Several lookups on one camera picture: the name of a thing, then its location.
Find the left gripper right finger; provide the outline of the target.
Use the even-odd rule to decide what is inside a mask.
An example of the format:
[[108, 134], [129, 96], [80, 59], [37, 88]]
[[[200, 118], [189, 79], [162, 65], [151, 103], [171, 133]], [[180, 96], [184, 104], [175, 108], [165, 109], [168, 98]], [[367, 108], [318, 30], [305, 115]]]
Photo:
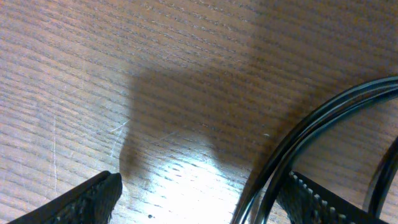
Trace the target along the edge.
[[289, 174], [276, 202], [294, 224], [387, 224], [298, 172]]

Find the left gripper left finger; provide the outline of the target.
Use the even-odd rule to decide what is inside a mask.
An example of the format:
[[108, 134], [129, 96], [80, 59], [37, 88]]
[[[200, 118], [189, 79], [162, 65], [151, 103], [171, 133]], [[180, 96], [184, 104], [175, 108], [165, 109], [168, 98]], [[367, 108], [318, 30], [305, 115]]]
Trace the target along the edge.
[[102, 171], [9, 224], [108, 224], [122, 192], [121, 174]]

